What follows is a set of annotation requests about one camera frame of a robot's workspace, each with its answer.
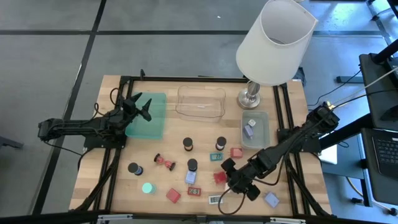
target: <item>concrete floor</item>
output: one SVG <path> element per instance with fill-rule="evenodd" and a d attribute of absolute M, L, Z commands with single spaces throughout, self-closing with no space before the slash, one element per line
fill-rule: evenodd
<path fill-rule="evenodd" d="M 113 0 L 106 3 L 99 30 L 247 30 L 265 0 Z M 0 30 L 91 30 L 100 0 L 3 0 Z M 316 30 L 377 31 L 363 2 L 309 1 L 301 3 L 318 20 Z M 380 11 L 387 7 L 376 0 Z M 383 14 L 381 21 L 392 40 L 398 20 Z M 72 119 L 89 118 L 103 75 L 241 77 L 235 51 L 243 35 L 98 35 L 87 64 Z M 0 136 L 25 143 L 23 150 L 0 150 L 0 216 L 30 213 L 32 200 L 49 156 L 40 142 L 37 123 L 59 118 L 68 100 L 88 41 L 87 35 L 0 35 Z M 359 70 L 359 54 L 386 46 L 381 36 L 316 36 L 302 67 L 308 103 L 336 86 L 335 77 Z M 346 85 L 325 97 L 336 100 L 361 88 Z M 336 111 L 345 125 L 368 112 L 366 99 Z M 81 152 L 83 138 L 67 137 L 64 147 Z M 61 152 L 44 213 L 66 212 L 76 179 L 78 157 Z M 325 174 L 333 213 L 342 218 L 397 222 L 378 207 L 348 202 L 358 197 L 344 178 Z"/>

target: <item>green tray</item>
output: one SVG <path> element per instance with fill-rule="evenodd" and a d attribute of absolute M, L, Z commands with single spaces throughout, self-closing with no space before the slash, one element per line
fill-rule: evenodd
<path fill-rule="evenodd" d="M 152 98 L 149 106 L 149 114 L 152 116 L 151 121 L 146 121 L 141 115 L 138 115 L 129 126 L 126 127 L 125 133 L 130 138 L 140 139 L 162 139 L 164 130 L 164 120 L 166 117 L 166 94 L 143 92 L 137 100 L 136 106 L 141 109 L 145 103 Z"/>

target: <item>small plastic bin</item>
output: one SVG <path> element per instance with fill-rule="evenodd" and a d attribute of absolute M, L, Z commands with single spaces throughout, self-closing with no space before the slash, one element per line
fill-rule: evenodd
<path fill-rule="evenodd" d="M 141 115 L 138 115 L 129 126 L 126 127 L 125 133 L 130 138 L 140 139 L 162 139 L 164 130 L 164 121 L 166 117 L 166 94 L 143 92 L 137 100 L 136 106 L 141 109 L 146 102 L 152 99 L 149 106 L 149 114 L 151 121 L 146 121 Z"/>
<path fill-rule="evenodd" d="M 181 86 L 175 110 L 181 119 L 218 122 L 225 114 L 225 96 L 222 88 Z"/>
<path fill-rule="evenodd" d="M 253 137 L 249 139 L 244 133 L 243 128 L 248 125 L 250 119 L 256 122 L 252 128 Z M 241 120 L 241 145 L 244 149 L 265 149 L 269 146 L 269 120 L 265 111 L 244 110 Z"/>

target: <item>red block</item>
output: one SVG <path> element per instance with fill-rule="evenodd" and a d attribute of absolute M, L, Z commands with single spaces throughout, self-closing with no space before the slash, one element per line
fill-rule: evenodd
<path fill-rule="evenodd" d="M 242 158 L 243 151 L 241 148 L 231 148 L 231 158 Z"/>
<path fill-rule="evenodd" d="M 180 199 L 181 195 L 176 190 L 170 189 L 169 192 L 167 192 L 166 197 L 173 203 L 177 203 L 177 201 Z"/>
<path fill-rule="evenodd" d="M 214 173 L 213 176 L 216 184 L 222 184 L 226 182 L 226 174 L 223 171 Z"/>

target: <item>wooden table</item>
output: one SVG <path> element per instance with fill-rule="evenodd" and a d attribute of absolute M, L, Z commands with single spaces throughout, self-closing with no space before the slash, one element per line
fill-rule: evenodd
<path fill-rule="evenodd" d="M 113 109 L 113 105 L 109 100 L 109 92 L 112 88 L 119 85 L 119 80 L 120 76 L 104 76 L 97 101 L 100 111 L 105 112 Z M 175 111 L 175 104 L 177 90 L 182 85 L 202 86 L 208 89 L 223 88 L 226 92 L 226 112 L 222 120 L 219 123 L 209 123 L 180 119 Z M 133 92 L 164 92 L 167 95 L 164 135 L 163 140 L 127 140 L 126 147 L 122 150 L 120 157 L 111 211 L 220 215 L 217 205 L 209 205 L 208 196 L 221 195 L 224 191 L 224 185 L 216 185 L 213 179 L 214 172 L 222 171 L 220 167 L 221 161 L 211 162 L 209 153 L 216 152 L 215 142 L 219 136 L 224 136 L 227 139 L 227 144 L 223 151 L 224 159 L 229 157 L 229 149 L 231 147 L 241 147 L 239 123 L 243 110 L 238 106 L 236 97 L 238 92 L 244 87 L 244 83 L 134 82 Z M 307 115 L 307 102 L 305 101 L 301 82 L 288 82 L 288 90 L 294 123 L 301 125 Z M 261 103 L 256 110 L 266 111 L 269 115 L 270 139 L 271 146 L 273 146 L 277 144 L 276 129 L 278 128 L 278 122 L 272 87 L 262 86 L 260 94 Z M 280 91 L 280 100 L 286 124 L 287 116 L 282 91 Z M 183 148 L 182 140 L 185 137 L 193 139 L 194 149 L 191 152 L 187 152 Z M 166 169 L 164 165 L 158 165 L 153 161 L 157 153 L 161 153 L 165 159 L 177 163 L 172 172 Z M 244 157 L 235 159 L 236 167 L 238 168 L 245 164 L 246 160 L 254 153 L 256 151 L 244 150 Z M 104 149 L 94 149 L 83 158 L 70 208 L 79 206 L 93 190 L 100 175 L 103 155 Z M 301 153 L 301 157 L 305 183 L 308 189 L 323 209 L 331 212 L 318 159 L 309 153 Z M 188 184 L 184 180 L 188 170 L 187 161 L 190 158 L 195 158 L 198 161 L 197 179 L 193 187 L 201 188 L 201 197 L 187 195 Z M 127 167 L 131 162 L 136 162 L 144 168 L 144 173 L 141 176 L 128 172 Z M 277 171 L 266 177 L 264 181 L 274 182 L 276 177 Z M 157 191 L 154 195 L 142 193 L 141 187 L 146 182 L 156 185 Z M 260 183 L 256 183 L 256 185 L 261 190 L 260 196 L 253 202 L 246 199 L 237 215 L 292 215 L 284 168 L 280 182 L 276 186 L 270 187 Z M 181 198 L 176 204 L 166 198 L 166 193 L 170 188 L 174 188 L 181 194 Z M 299 212 L 303 213 L 301 196 L 297 186 L 295 190 Z M 107 192 L 108 186 L 106 185 L 103 190 L 100 208 L 104 208 Z M 265 203 L 263 197 L 266 192 L 273 192 L 279 198 L 280 203 L 276 208 L 272 208 Z M 240 204 L 242 196 L 242 194 L 227 193 L 223 198 L 224 203 L 221 208 L 224 212 L 232 212 Z"/>

